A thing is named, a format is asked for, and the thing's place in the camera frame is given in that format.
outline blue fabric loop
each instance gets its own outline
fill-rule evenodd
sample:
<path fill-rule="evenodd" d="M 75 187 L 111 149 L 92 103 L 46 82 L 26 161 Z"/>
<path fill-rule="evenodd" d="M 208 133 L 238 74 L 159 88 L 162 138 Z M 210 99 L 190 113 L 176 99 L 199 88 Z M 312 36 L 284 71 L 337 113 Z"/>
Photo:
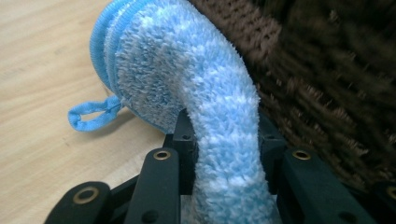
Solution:
<path fill-rule="evenodd" d="M 86 102 L 71 108 L 68 113 L 70 125 L 80 132 L 92 132 L 107 125 L 113 120 L 117 113 L 123 108 L 120 99 L 110 96 L 103 102 Z M 88 115 L 95 112 L 104 111 L 94 119 L 82 121 L 81 115 Z"/>

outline black mechanical part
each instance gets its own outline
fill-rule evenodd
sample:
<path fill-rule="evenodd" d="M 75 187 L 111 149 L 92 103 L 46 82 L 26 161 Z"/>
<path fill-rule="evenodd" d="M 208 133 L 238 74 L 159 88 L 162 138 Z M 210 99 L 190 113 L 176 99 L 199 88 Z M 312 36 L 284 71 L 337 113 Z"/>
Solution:
<path fill-rule="evenodd" d="M 101 224 L 111 217 L 110 188 L 87 182 L 66 192 L 49 214 L 46 224 Z"/>
<path fill-rule="evenodd" d="M 143 163 L 124 223 L 179 222 L 177 152 L 170 147 L 151 150 Z"/>
<path fill-rule="evenodd" d="M 280 180 L 284 223 L 376 223 L 313 151 L 287 150 Z"/>
<path fill-rule="evenodd" d="M 134 189 L 136 187 L 138 178 L 139 175 L 111 190 L 111 205 L 113 206 L 113 215 L 109 221 L 110 224 L 123 223 L 126 213 L 128 212 L 129 202 L 132 199 L 132 195 L 134 195 Z"/>
<path fill-rule="evenodd" d="M 260 114 L 259 146 L 260 159 L 265 171 L 265 179 L 268 181 L 268 189 L 271 194 L 277 194 L 280 166 L 283 153 L 287 149 L 287 142 L 276 126 L 264 114 Z"/>
<path fill-rule="evenodd" d="M 395 223 L 396 183 L 376 183 L 369 193 L 358 192 L 354 189 L 349 191 L 378 223 Z"/>
<path fill-rule="evenodd" d="M 186 109 L 178 114 L 172 142 L 180 159 L 180 195 L 191 195 L 195 180 L 195 163 L 198 160 L 198 144 Z"/>

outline fuzzy texture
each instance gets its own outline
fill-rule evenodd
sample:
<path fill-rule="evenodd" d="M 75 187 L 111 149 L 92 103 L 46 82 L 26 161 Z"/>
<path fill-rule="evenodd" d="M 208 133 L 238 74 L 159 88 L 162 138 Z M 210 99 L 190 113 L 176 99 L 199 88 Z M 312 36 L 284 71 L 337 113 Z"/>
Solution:
<path fill-rule="evenodd" d="M 200 151 L 183 223 L 279 221 L 260 164 L 259 97 L 205 16 L 186 0 L 115 1 L 95 25 L 91 53 L 121 103 L 163 132 L 187 108 Z"/>

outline brown knit fabric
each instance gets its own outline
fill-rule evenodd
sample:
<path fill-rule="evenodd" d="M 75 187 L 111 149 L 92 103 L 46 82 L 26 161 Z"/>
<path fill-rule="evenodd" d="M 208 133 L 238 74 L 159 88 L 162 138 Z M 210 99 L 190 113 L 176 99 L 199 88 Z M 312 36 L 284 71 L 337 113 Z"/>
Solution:
<path fill-rule="evenodd" d="M 395 181 L 395 1 L 190 1 L 244 57 L 291 146 L 354 189 Z"/>

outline wooden table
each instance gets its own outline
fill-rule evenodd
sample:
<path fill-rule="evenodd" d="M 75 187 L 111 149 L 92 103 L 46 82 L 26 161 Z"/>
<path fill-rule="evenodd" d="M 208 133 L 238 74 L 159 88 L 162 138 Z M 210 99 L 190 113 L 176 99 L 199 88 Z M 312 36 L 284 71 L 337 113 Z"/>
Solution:
<path fill-rule="evenodd" d="M 0 1 L 0 223 L 43 223 L 75 185 L 111 188 L 137 175 L 163 134 L 123 109 L 79 133 L 67 111 L 109 93 L 89 56 L 108 0 Z"/>

